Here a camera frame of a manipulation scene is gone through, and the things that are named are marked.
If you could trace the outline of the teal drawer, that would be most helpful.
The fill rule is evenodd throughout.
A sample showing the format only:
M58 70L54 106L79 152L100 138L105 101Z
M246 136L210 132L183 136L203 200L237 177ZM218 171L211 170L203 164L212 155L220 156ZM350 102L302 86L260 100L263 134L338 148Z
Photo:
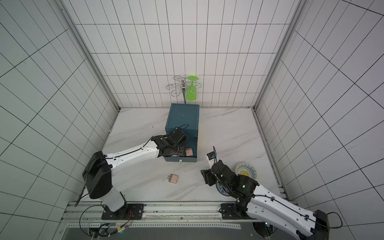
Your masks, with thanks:
M188 143L180 151L171 157L165 157L166 162L196 163L197 162L198 138L191 137Z

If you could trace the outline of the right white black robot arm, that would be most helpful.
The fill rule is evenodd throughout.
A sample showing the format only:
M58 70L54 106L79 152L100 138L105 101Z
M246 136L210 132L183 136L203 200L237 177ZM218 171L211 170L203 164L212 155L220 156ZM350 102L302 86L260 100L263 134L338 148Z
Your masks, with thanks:
M220 184L235 199L232 204L222 204L224 218L259 220L286 232L296 240L327 240L332 227L328 214L315 212L294 205L273 194L252 178L235 174L222 161L210 163L210 169L201 174L207 185Z

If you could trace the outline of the pink brown plug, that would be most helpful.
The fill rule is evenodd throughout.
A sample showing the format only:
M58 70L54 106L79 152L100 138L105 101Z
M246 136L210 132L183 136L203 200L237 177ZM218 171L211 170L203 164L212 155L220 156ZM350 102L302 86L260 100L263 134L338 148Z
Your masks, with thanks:
M193 149L192 148L186 148L185 154L186 154L186 157L193 157L194 156Z

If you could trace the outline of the teal drawer cabinet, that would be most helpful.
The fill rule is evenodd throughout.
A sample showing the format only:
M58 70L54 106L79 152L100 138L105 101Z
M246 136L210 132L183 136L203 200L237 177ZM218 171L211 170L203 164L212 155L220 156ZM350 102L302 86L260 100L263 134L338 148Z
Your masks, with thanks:
M167 123L166 133L173 132L176 128L188 137L198 137L199 132L200 106L191 104L171 104Z

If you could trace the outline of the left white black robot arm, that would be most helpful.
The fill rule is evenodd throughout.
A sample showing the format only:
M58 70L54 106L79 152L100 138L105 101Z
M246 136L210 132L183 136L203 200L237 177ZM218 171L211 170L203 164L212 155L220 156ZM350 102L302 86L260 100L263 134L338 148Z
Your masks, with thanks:
M188 136L180 128L166 135L152 136L146 143L113 154L94 153L82 172L83 190L103 207L102 220L140 220L143 204L130 205L113 185L113 176L135 164L185 153Z

